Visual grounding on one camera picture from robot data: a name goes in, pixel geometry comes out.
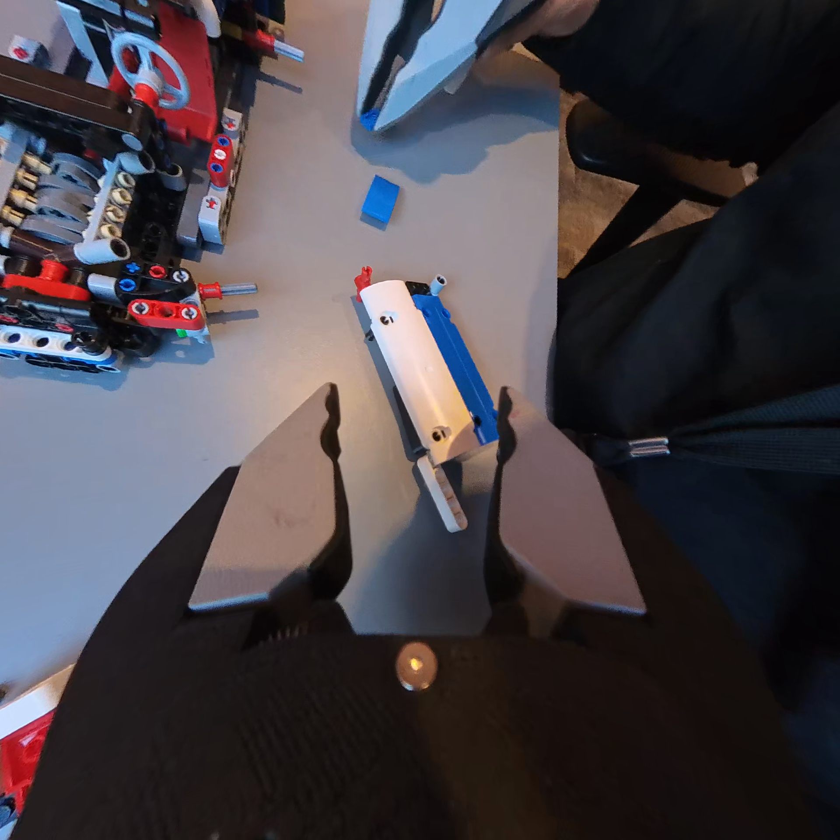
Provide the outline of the person's black clothing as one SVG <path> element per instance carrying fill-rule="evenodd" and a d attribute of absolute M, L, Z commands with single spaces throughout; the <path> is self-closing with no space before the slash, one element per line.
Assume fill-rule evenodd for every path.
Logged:
<path fill-rule="evenodd" d="M 838 151 L 758 170 L 560 282 L 553 415 L 740 625 L 838 838 Z"/>

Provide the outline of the grey desk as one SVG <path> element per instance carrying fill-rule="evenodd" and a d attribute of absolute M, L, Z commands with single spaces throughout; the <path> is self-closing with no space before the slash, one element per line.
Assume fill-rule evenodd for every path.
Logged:
<path fill-rule="evenodd" d="M 479 582 L 488 447 L 467 458 L 469 529 L 446 532 L 420 490 L 351 298 L 374 281 L 448 280 L 491 393 L 545 405 L 557 279 L 560 89 L 522 48 L 387 135 L 354 114 L 364 3 L 290 7 L 302 65 L 257 76 L 227 244 L 199 281 L 255 283 L 213 301 L 210 344 L 174 339 L 118 374 L 2 360 L 2 686 L 75 662 L 141 561 L 228 467 L 245 491 L 306 498 L 317 397 L 339 390 L 355 625 L 457 634 L 487 615 Z"/>

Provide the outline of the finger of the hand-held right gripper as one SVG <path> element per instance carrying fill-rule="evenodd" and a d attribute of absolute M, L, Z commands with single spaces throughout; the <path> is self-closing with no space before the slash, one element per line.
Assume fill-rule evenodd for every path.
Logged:
<path fill-rule="evenodd" d="M 374 133 L 382 133 L 445 90 L 476 54 L 476 30 L 495 2 L 408 1 L 405 36 L 392 74 L 375 108 L 381 111 Z"/>
<path fill-rule="evenodd" d="M 375 109 L 392 74 L 406 28 L 408 1 L 370 1 L 356 100 L 356 116 L 362 118 Z"/>

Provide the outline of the person's right hand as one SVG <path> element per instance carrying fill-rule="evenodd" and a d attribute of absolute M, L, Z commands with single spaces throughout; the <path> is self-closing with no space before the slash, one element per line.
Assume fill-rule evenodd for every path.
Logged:
<path fill-rule="evenodd" d="M 454 94 L 475 65 L 485 65 L 517 45 L 563 77 L 556 44 L 583 28 L 598 5 L 597 1 L 495 2 L 476 30 L 475 57 L 444 89 Z"/>

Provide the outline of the black chair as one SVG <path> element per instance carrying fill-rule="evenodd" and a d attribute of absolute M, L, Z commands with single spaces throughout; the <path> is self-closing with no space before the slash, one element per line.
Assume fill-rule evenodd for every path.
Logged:
<path fill-rule="evenodd" d="M 648 141 L 589 99 L 571 109 L 565 138 L 577 169 L 636 186 L 572 275 L 631 246 L 679 203 L 720 208 L 747 185 L 742 169 Z"/>

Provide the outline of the white blue panel assembly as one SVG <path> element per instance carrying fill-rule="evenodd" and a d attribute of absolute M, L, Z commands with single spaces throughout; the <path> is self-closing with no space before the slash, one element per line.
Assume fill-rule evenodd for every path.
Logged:
<path fill-rule="evenodd" d="M 441 300 L 447 280 L 353 280 L 373 342 L 391 377 L 395 402 L 419 477 L 449 532 L 468 520 L 445 464 L 498 441 L 497 409 L 466 342 Z"/>

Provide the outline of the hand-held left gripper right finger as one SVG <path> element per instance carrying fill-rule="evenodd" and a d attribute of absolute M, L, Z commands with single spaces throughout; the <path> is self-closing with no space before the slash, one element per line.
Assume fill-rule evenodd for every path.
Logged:
<path fill-rule="evenodd" d="M 495 616 L 556 634 L 572 612 L 647 612 L 592 461 L 520 391 L 498 408 L 485 583 Z"/>

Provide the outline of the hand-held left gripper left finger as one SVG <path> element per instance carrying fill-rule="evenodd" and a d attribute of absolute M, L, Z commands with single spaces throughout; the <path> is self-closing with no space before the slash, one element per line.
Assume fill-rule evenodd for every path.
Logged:
<path fill-rule="evenodd" d="M 318 388 L 244 459 L 189 601 L 223 611 L 278 601 L 303 583 L 341 593 L 352 570 L 339 465 L 336 384 Z"/>

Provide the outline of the red white cardboard box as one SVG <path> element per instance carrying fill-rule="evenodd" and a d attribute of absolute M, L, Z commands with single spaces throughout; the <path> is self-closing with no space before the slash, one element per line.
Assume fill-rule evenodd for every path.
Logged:
<path fill-rule="evenodd" d="M 1 838 L 8 839 L 24 809 L 48 729 L 75 665 L 29 688 L 2 686 Z"/>

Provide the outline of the person's right forearm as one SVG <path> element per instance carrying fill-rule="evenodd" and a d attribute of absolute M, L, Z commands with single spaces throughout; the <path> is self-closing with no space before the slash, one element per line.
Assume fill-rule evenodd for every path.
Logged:
<path fill-rule="evenodd" d="M 524 45 L 563 89 L 672 151 L 759 167 L 838 151 L 838 2 L 604 1 L 573 33 Z"/>

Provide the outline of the toy brick car model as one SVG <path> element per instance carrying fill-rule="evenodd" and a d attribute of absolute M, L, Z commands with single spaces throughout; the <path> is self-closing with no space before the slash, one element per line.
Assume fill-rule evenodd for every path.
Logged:
<path fill-rule="evenodd" d="M 281 1 L 56 2 L 52 40 L 2 50 L 1 355 L 120 373 L 168 336 L 210 342 L 263 59 L 302 62 Z"/>

